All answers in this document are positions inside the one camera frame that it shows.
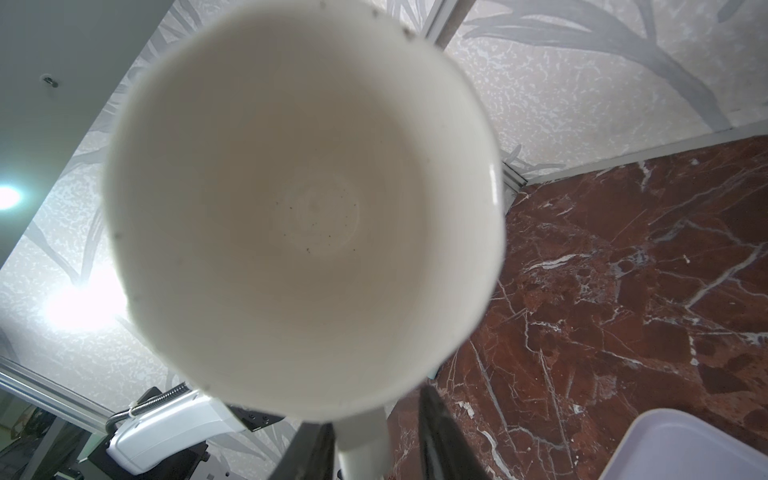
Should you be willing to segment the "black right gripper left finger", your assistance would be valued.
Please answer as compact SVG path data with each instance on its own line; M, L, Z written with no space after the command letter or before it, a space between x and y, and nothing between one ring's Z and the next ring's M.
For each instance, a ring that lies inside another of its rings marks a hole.
M331 424L302 423L269 479L334 479L335 441Z

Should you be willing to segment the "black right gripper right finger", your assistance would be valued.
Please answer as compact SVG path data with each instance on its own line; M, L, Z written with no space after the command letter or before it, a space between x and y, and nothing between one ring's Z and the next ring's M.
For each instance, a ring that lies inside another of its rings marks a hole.
M437 390L431 385L424 385L419 391L418 437L423 479L489 479Z

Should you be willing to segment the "white ceramic mug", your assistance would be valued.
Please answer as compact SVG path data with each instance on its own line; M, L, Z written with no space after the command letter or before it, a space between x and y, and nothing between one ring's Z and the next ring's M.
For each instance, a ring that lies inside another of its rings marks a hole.
M500 152L469 81L360 1L248 1L143 73L103 208L129 315L185 379L391 469L385 406L483 318Z

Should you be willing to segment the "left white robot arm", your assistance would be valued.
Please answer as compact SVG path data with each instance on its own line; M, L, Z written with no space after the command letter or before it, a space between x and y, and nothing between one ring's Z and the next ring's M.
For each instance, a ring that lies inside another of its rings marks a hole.
M225 404L182 383L153 387L108 418L107 436L83 452L77 479L237 479L214 440L252 433L279 416Z

